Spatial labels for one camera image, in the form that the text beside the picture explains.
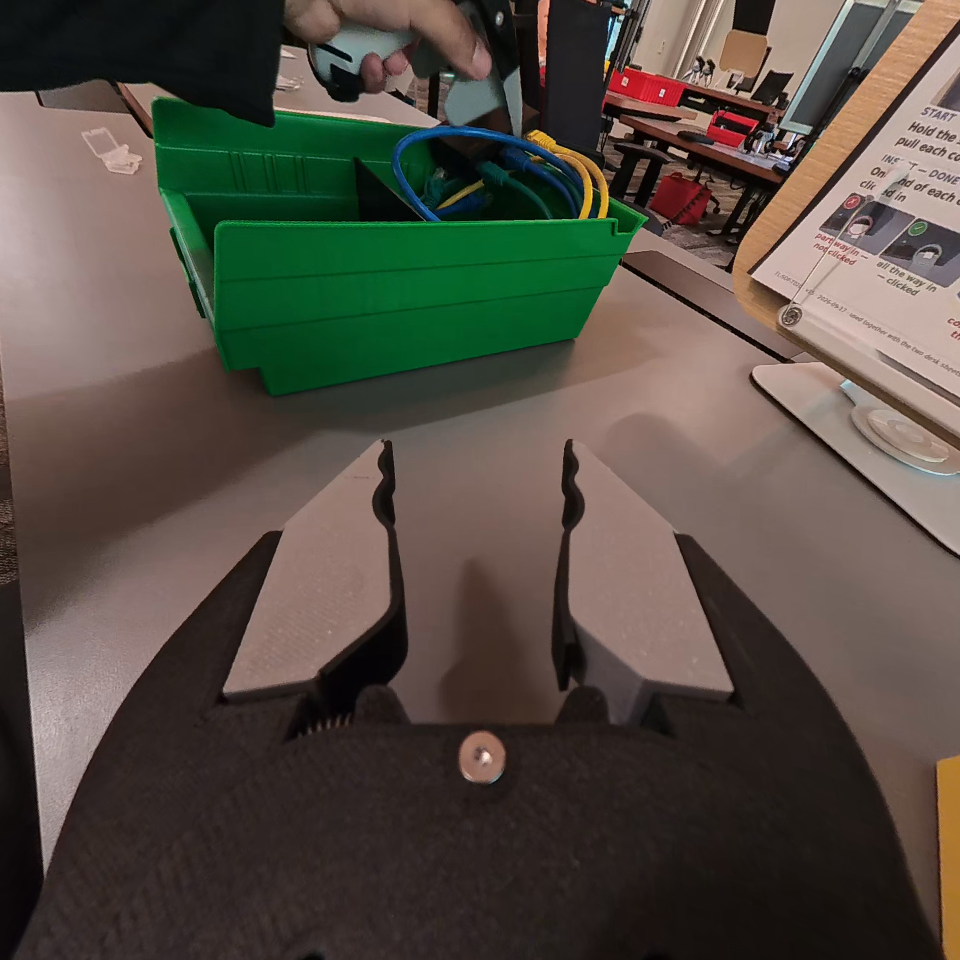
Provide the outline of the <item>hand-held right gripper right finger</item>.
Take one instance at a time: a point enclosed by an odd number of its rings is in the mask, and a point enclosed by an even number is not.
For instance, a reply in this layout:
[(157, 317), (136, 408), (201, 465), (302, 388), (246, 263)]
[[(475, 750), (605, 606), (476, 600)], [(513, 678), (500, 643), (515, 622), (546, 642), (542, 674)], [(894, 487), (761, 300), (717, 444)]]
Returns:
[(554, 586), (558, 687), (596, 690), (612, 724), (657, 695), (725, 703), (735, 688), (678, 534), (582, 442), (562, 453)]

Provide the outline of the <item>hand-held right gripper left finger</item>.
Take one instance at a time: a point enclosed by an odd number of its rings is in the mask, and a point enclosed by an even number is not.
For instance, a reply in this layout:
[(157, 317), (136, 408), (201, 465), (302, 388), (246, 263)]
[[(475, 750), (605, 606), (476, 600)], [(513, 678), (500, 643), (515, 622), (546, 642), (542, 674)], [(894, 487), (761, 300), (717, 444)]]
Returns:
[(393, 447), (376, 440), (285, 524), (222, 688), (354, 702), (407, 653)]

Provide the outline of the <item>green plastic bin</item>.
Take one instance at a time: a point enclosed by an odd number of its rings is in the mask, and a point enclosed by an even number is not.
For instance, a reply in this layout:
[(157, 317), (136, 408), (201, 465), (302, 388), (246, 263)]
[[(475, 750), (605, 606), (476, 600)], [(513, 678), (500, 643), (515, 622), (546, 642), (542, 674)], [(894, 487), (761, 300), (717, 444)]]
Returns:
[(395, 176), (414, 126), (278, 111), (258, 126), (172, 98), (151, 104), (158, 192), (222, 365), (282, 396), (576, 339), (645, 217), (616, 199), (580, 219), (576, 170), (480, 176), (438, 222), (360, 222), (354, 157)]

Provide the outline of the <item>yellow plastic bin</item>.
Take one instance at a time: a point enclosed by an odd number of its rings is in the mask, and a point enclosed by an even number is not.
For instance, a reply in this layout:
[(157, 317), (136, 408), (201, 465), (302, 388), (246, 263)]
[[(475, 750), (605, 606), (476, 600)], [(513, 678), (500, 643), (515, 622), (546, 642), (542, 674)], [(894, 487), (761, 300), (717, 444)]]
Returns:
[(959, 755), (937, 762), (937, 816), (942, 939), (959, 923)]

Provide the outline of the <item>person's left hand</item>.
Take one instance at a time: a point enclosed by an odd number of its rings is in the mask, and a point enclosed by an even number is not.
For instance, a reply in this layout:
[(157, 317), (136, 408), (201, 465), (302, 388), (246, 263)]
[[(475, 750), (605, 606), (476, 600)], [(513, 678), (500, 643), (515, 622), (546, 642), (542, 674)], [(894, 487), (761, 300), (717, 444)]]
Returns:
[(346, 22), (384, 32), (407, 31), (433, 46), (462, 77), (483, 80), (493, 60), (486, 42), (449, 1), (286, 1), (287, 33), (330, 43)]

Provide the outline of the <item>black tall panel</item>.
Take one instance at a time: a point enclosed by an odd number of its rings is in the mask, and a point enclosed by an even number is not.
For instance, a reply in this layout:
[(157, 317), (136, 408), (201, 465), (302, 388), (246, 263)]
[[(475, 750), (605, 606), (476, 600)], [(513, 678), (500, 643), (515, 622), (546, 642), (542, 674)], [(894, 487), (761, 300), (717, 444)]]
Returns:
[(601, 136), (609, 21), (600, 3), (550, 2), (541, 127), (574, 150), (594, 151)]

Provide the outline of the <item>black bin divider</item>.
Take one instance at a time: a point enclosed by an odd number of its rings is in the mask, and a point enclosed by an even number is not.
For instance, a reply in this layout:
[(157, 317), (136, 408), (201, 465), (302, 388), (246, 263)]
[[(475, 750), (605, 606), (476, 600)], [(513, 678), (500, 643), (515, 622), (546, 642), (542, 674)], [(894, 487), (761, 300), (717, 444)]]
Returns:
[(385, 183), (360, 157), (354, 156), (358, 220), (364, 223), (421, 223), (425, 218)]

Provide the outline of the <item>red storage bin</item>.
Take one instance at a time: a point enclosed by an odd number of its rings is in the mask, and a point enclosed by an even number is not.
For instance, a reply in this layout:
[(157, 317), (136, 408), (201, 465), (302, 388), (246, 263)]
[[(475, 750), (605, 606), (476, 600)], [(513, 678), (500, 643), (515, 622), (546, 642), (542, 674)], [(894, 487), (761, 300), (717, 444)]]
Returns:
[(729, 109), (719, 109), (712, 114), (705, 135), (714, 143), (739, 149), (759, 125), (760, 121), (756, 118)]
[(627, 67), (624, 71), (612, 73), (606, 100), (614, 96), (674, 108), (678, 107), (686, 92), (687, 85), (677, 79)]

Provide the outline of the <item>red bag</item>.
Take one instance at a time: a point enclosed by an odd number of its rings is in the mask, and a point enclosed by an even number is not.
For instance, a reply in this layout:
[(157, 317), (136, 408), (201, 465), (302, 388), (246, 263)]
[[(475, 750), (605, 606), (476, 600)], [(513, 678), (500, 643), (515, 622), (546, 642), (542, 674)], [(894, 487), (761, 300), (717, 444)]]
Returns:
[(708, 186), (674, 172), (656, 186), (648, 209), (671, 225), (695, 227), (713, 200), (713, 191)]

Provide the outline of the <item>brown background desk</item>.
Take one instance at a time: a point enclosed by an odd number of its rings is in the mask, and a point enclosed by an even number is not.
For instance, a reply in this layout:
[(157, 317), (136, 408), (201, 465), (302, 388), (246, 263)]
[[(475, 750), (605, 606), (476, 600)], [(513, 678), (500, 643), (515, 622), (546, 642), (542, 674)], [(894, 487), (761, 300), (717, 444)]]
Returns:
[(674, 163), (701, 172), (702, 179), (712, 174), (715, 181), (724, 178), (740, 187), (725, 222), (711, 232), (728, 245), (738, 245), (786, 178), (771, 158), (714, 143), (705, 129), (693, 123), (631, 114), (621, 116), (619, 122), (630, 128), (630, 143), (660, 150)]

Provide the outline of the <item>small clear plastic case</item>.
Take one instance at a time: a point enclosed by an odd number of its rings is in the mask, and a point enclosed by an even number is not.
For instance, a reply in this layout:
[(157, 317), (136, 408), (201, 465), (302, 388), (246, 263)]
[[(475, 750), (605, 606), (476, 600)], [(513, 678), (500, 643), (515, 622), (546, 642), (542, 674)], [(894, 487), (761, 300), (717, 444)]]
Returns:
[(128, 144), (119, 143), (108, 128), (101, 126), (84, 130), (81, 137), (108, 172), (125, 176), (138, 173), (142, 156), (132, 152)]

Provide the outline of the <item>tan cardboard panel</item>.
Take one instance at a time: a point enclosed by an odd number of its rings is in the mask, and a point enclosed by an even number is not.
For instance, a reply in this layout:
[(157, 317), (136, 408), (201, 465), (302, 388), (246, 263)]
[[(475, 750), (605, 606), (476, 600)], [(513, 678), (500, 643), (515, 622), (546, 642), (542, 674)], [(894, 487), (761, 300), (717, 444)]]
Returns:
[(873, 138), (886, 114), (925, 66), (958, 35), (959, 3), (926, 1), (811, 146), (742, 239), (733, 263), (734, 294), (739, 305), (762, 325), (820, 360), (825, 355), (778, 324), (785, 302), (753, 279), (752, 269), (806, 215), (817, 197)]

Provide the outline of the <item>instruction sheet stand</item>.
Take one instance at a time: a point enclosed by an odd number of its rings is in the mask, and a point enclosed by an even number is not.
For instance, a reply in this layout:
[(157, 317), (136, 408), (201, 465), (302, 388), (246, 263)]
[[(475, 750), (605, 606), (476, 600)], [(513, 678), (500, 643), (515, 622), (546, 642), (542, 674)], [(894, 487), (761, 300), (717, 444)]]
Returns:
[(824, 355), (750, 377), (959, 553), (958, 34), (751, 269)]

